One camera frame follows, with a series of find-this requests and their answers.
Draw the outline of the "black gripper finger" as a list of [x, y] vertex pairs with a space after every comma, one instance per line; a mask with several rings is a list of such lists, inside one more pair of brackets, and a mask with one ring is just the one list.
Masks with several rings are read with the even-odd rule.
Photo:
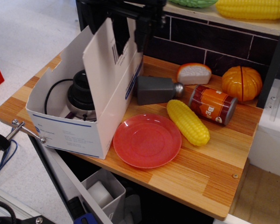
[[94, 35], [108, 17], [108, 12], [101, 6], [85, 6], [86, 22]]
[[140, 17], [136, 20], [134, 36], [138, 52], [144, 51], [147, 42], [153, 37], [154, 28], [154, 21], [150, 18]]

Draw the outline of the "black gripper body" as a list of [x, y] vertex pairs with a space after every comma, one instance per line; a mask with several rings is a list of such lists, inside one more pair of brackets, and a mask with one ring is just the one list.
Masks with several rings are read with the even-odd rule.
[[140, 17], [150, 18], [155, 26], [165, 24], [163, 7], [165, 0], [79, 0], [78, 15], [82, 27], [88, 26], [84, 15], [85, 6], [101, 6], [108, 12], [108, 17], [116, 14], [137, 20]]

